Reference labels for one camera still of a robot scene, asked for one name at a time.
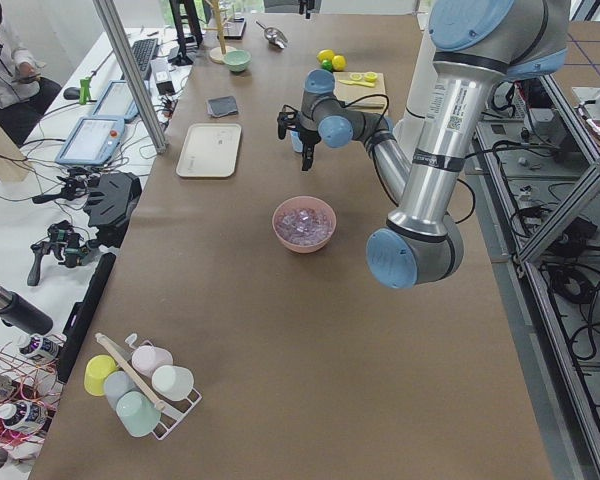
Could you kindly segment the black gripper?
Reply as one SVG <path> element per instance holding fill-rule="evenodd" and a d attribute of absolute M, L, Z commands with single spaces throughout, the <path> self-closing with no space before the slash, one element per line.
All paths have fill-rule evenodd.
<path fill-rule="evenodd" d="M 287 133 L 297 131 L 303 143 L 302 149 L 302 171 L 309 171 L 313 166 L 314 146 L 320 143 L 320 135 L 317 131 L 309 130 L 302 125 L 300 112 L 288 104 L 282 106 L 277 115 L 277 136 L 284 140 Z"/>
<path fill-rule="evenodd" d="M 311 19 L 311 12 L 314 10 L 314 0 L 299 0 L 299 11 L 305 12 L 305 19 Z"/>

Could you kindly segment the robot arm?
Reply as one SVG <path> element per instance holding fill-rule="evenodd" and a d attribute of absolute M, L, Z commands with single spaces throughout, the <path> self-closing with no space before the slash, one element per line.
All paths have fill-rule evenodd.
<path fill-rule="evenodd" d="M 559 70 L 567 54 L 566 1 L 438 1 L 428 34 L 436 77 L 421 130 L 403 149 L 396 128 L 378 114 L 348 108 L 334 93 L 334 75 L 310 72 L 299 108 L 284 107 L 278 133 L 296 132 L 302 166 L 314 148 L 362 143 L 394 209 L 366 246 L 368 267 L 383 285 L 401 289 L 452 275 L 463 241 L 448 205 L 486 101 L 504 81 Z"/>

